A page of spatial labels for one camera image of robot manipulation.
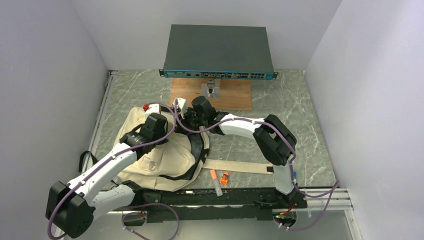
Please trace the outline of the beige canvas backpack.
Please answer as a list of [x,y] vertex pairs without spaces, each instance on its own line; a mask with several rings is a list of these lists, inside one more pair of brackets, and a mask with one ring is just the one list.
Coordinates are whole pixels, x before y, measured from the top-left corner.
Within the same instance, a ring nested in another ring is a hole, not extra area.
[[200,141],[201,150],[208,150],[210,140],[205,132],[195,134],[193,138],[190,139],[188,134],[172,133],[167,143],[156,146],[134,163],[114,174],[101,190],[105,192],[116,188],[125,181],[132,181],[144,189],[174,192],[194,182],[202,169],[272,174],[273,169],[270,164],[206,157],[198,159],[199,154],[195,150],[195,141]]

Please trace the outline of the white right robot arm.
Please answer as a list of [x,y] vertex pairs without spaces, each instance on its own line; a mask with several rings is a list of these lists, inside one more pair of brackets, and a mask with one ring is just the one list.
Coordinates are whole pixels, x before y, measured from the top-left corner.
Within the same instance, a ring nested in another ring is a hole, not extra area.
[[175,98],[172,106],[179,114],[178,124],[190,133],[210,132],[255,140],[264,158],[272,164],[275,176],[276,203],[287,208],[295,201],[295,179],[292,168],[296,158],[297,139],[273,114],[265,118],[245,118],[217,111],[204,96],[198,96],[188,107],[185,99]]

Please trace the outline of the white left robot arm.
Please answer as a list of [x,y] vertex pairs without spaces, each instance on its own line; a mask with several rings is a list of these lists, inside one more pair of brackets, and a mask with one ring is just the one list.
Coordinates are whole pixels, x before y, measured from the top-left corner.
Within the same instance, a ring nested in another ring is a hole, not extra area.
[[52,240],[52,226],[71,238],[81,236],[98,217],[121,207],[139,209],[144,203],[141,187],[126,181],[117,187],[103,188],[122,170],[164,144],[170,132],[168,120],[159,113],[150,114],[144,123],[125,133],[115,147],[98,163],[68,183],[57,181],[50,190],[45,216],[47,234]]

